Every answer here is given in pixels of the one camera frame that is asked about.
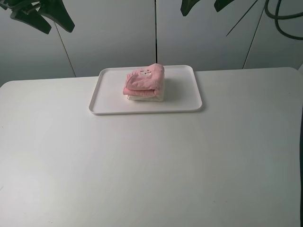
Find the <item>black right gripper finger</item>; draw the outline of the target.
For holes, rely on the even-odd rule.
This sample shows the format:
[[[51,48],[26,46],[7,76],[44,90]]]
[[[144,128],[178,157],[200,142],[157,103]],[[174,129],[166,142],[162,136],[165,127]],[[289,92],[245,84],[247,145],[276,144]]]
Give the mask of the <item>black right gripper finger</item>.
[[[200,0],[182,0],[180,11],[183,16],[187,16],[191,9],[197,4]]]
[[[214,3],[214,8],[216,11],[221,11],[229,4],[228,0],[216,0]]]

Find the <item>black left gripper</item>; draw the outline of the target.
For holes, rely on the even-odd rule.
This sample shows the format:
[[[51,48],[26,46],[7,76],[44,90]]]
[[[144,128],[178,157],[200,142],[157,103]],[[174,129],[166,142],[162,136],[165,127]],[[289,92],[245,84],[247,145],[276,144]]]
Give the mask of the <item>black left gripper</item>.
[[[0,7],[11,10],[11,19],[45,34],[49,34],[52,27],[42,16],[51,19],[69,33],[75,28],[62,0],[1,0]]]

